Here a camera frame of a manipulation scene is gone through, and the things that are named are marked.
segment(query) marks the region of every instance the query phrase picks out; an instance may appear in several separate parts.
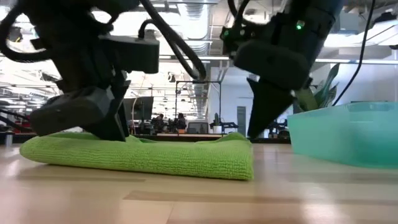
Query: plastic container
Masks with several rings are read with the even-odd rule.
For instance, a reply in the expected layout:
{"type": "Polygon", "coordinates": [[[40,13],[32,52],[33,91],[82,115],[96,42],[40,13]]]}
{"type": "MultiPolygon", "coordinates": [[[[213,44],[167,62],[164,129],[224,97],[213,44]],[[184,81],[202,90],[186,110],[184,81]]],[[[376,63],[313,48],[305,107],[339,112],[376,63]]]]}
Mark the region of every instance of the plastic container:
{"type": "Polygon", "coordinates": [[[352,103],[294,114],[288,127],[296,154],[398,168],[398,103],[352,103]]]}
{"type": "Polygon", "coordinates": [[[213,134],[222,134],[223,127],[222,126],[213,126],[213,134]]]}

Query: wooden table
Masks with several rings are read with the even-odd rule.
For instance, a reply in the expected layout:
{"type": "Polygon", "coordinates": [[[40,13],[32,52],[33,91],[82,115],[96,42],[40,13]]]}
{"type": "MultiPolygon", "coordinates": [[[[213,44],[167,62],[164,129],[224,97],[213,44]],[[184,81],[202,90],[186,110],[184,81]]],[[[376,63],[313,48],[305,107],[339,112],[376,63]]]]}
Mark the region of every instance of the wooden table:
{"type": "Polygon", "coordinates": [[[396,224],[398,171],[255,145],[251,182],[46,166],[0,149],[4,224],[396,224]]]}

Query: green microfiber towel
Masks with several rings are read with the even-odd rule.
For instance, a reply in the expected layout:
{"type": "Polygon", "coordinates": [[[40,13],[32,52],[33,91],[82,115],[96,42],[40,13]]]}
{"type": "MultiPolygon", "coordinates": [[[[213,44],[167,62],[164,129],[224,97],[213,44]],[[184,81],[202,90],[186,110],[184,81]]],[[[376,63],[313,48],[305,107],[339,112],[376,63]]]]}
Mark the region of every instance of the green microfiber towel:
{"type": "Polygon", "coordinates": [[[250,141],[232,133],[216,141],[158,142],[129,136],[104,141],[88,133],[35,137],[20,149],[23,157],[62,166],[186,175],[219,179],[253,178],[250,141]]]}

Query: green leaf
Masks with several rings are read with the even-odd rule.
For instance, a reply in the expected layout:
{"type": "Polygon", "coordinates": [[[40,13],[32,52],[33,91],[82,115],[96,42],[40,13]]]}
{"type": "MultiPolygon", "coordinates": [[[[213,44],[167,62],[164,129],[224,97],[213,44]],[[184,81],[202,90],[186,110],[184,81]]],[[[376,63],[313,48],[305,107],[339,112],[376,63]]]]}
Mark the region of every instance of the green leaf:
{"type": "Polygon", "coordinates": [[[317,86],[317,92],[320,91],[325,86],[325,81],[322,80],[317,86]]]}
{"type": "Polygon", "coordinates": [[[340,68],[339,63],[333,66],[333,68],[331,68],[328,78],[326,79],[325,85],[315,94],[315,100],[317,101],[318,105],[321,105],[323,102],[326,102],[329,95],[331,83],[333,79],[335,79],[335,77],[337,76],[339,68],[340,68]]]}
{"type": "Polygon", "coordinates": [[[331,102],[336,98],[337,95],[337,84],[331,88],[328,92],[328,96],[326,100],[320,105],[320,108],[326,108],[330,105],[331,102]]]}
{"type": "Polygon", "coordinates": [[[293,102],[293,113],[297,114],[297,113],[301,113],[304,112],[303,108],[299,105],[298,101],[295,100],[293,102]]]}
{"type": "Polygon", "coordinates": [[[316,110],[318,109],[317,101],[311,91],[311,89],[301,89],[294,91],[297,98],[298,104],[304,111],[316,110]]]}
{"type": "Polygon", "coordinates": [[[311,92],[316,93],[317,89],[314,86],[310,86],[311,92]]]}

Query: person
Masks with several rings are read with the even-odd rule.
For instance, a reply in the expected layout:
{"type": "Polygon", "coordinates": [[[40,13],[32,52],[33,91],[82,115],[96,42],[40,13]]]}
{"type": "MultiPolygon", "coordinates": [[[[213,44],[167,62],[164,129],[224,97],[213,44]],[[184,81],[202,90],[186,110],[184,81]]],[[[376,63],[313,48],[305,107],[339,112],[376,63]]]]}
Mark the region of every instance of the person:
{"type": "Polygon", "coordinates": [[[150,122],[153,126],[154,129],[159,133],[162,132],[163,127],[164,127],[164,122],[163,122],[163,114],[160,114],[159,116],[157,116],[156,118],[152,119],[152,121],[150,122]]]}
{"type": "Polygon", "coordinates": [[[164,117],[164,115],[163,115],[163,114],[160,114],[159,116],[156,117],[156,119],[162,121],[162,120],[163,120],[163,117],[164,117]]]}
{"type": "Polygon", "coordinates": [[[187,127],[187,121],[184,118],[183,113],[178,114],[178,120],[177,120],[177,128],[178,129],[185,129],[187,127]]]}

